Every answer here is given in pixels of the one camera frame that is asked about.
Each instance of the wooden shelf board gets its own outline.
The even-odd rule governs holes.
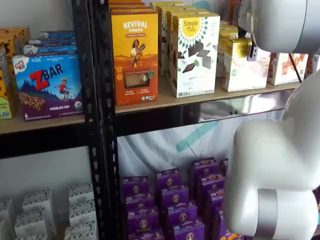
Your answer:
[[[152,102],[134,104],[134,105],[126,105],[126,106],[117,106],[115,108],[115,113],[123,114],[123,113],[130,113],[130,112],[136,112],[136,111],[145,111],[145,110],[152,110],[157,108],[171,107],[176,105],[186,105],[191,103],[237,98],[237,97],[243,97],[247,95],[290,90],[290,89],[295,89],[298,86],[299,86],[298,82],[288,83],[288,84],[283,84],[278,86],[273,86],[267,83],[266,88],[263,88],[263,89],[226,92],[226,90],[224,90],[222,87],[222,79],[217,78],[215,82],[214,93],[199,95],[199,96],[175,98],[171,92],[171,87],[169,86],[166,78],[161,76],[159,77],[159,83],[158,83],[158,101],[152,101]]]

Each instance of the small white box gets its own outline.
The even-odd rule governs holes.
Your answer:
[[[47,234],[50,227],[46,223],[46,210],[44,207],[19,214],[14,225],[17,238],[30,237],[38,234]]]
[[[51,190],[28,193],[24,196],[22,208],[25,212],[38,208],[45,208],[46,220],[51,229],[51,233],[53,235],[57,234],[57,224]]]
[[[67,227],[65,229],[64,240],[74,239],[98,240],[98,228],[95,221]]]
[[[70,226],[97,221],[95,201],[88,200],[83,203],[73,204],[69,211]]]
[[[69,203],[80,204],[95,199],[92,183],[74,185],[69,188]]]
[[[12,239],[15,239],[16,232],[14,226],[16,220],[16,213],[14,208],[14,202],[11,198],[0,199],[0,218],[5,219],[9,234]]]

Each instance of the shelf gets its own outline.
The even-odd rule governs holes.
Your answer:
[[[217,78],[214,93],[175,98],[166,79],[160,77],[158,101],[115,108],[117,136],[282,110],[298,86],[298,82],[268,83],[263,89],[226,92]]]

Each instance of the chocolate image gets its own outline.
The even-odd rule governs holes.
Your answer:
[[[188,64],[185,69],[183,70],[183,74],[192,71],[195,68],[195,64],[194,63],[190,63]]]

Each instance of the logo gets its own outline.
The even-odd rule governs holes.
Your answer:
[[[148,222],[147,220],[141,220],[140,222],[140,228],[146,229],[148,227]]]

